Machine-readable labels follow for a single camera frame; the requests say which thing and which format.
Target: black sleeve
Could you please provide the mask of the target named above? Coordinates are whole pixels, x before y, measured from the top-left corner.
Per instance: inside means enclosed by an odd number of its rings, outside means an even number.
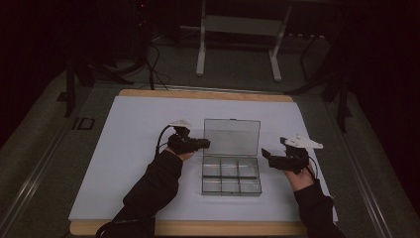
[[[176,196],[182,164],[171,152],[157,155],[124,197],[124,207],[100,237],[154,237],[155,214]]]
[[[324,195],[318,179],[313,185],[296,191],[294,196],[308,237],[345,237],[333,222],[334,201],[330,196]]]

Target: hand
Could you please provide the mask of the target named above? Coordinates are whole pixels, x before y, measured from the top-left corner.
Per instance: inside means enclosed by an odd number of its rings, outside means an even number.
[[[173,153],[174,155],[178,156],[180,159],[182,159],[183,162],[185,162],[186,160],[188,160],[189,158],[191,158],[194,155],[193,152],[182,154],[182,155],[177,155],[170,147],[166,147],[165,150],[167,150],[167,151]]]
[[[310,163],[309,163],[308,168],[309,170],[311,170],[313,174],[312,165]],[[307,171],[307,169],[303,169],[302,172],[300,172],[298,175],[290,171],[284,171],[284,174],[287,176],[293,191],[298,191],[300,189],[303,189],[307,186],[312,185],[315,182],[314,178]]]

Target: dark background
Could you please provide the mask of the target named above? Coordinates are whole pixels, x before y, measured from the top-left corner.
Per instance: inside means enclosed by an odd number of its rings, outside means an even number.
[[[154,3],[151,16],[175,39],[179,24],[198,26],[199,1]],[[112,48],[103,39],[95,38],[104,30],[97,21],[94,1],[7,0],[3,5],[0,10],[0,146],[50,81],[64,70],[59,31],[63,21],[71,23],[69,9],[75,16],[86,18],[79,24],[99,24],[89,38],[98,47],[97,52]],[[217,4],[213,8],[223,11]],[[308,9],[302,9],[300,15],[298,11],[293,12],[288,32],[308,31],[299,22],[310,16],[305,11],[310,12]],[[354,14],[347,35],[350,46],[357,43],[358,48],[354,50],[360,56],[350,90],[357,95],[417,213],[420,213],[419,12],[420,3],[415,0],[391,1],[388,7],[383,3],[375,10]],[[270,12],[253,14],[267,16]]]

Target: white paper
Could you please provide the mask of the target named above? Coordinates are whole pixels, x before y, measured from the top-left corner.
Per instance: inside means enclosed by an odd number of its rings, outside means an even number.
[[[189,136],[203,138],[204,119],[208,118],[262,122],[258,154],[262,194],[202,195],[202,153],[196,152],[184,163],[178,195],[157,214],[157,220],[299,221],[287,178],[269,168],[261,155],[265,148],[284,156],[279,137],[299,134],[309,138],[296,103],[126,96],[117,96],[113,103],[69,219],[112,219],[152,161],[161,130],[170,122],[185,119],[192,124]],[[161,142],[173,132],[167,129]],[[313,150],[308,153],[316,161]],[[318,171],[324,193],[329,194]]]

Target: clear plastic box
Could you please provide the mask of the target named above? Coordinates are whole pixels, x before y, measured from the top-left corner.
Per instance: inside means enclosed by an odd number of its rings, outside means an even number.
[[[262,193],[257,153],[260,121],[205,119],[202,194],[259,196]]]

